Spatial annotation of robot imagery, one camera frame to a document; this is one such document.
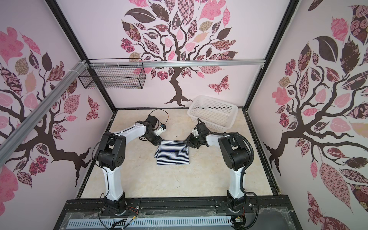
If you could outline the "blue white striped tank top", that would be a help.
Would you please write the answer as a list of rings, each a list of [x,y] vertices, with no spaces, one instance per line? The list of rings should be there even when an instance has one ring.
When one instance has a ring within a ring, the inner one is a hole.
[[[190,164],[189,147],[182,140],[162,140],[154,157],[158,166]]]

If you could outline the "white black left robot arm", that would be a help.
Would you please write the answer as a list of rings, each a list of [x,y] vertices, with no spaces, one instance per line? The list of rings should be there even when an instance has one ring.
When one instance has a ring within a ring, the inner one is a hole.
[[[121,185],[121,166],[126,157],[126,146],[129,142],[142,138],[154,146],[158,146],[166,131],[166,125],[149,115],[144,121],[137,121],[134,125],[117,132],[103,134],[96,153],[98,163],[104,174],[106,187],[105,205],[115,214],[123,214],[126,210],[133,210],[127,206],[125,193]]]

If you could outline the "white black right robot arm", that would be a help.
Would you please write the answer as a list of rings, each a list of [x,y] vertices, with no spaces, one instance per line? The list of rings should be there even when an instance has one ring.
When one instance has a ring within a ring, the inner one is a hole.
[[[225,165],[232,170],[227,191],[227,204],[231,211],[238,212],[247,204],[247,196],[254,195],[244,189],[243,178],[254,161],[255,153],[248,139],[238,132],[212,132],[201,120],[197,120],[192,133],[184,144],[193,149],[215,146],[220,149]]]

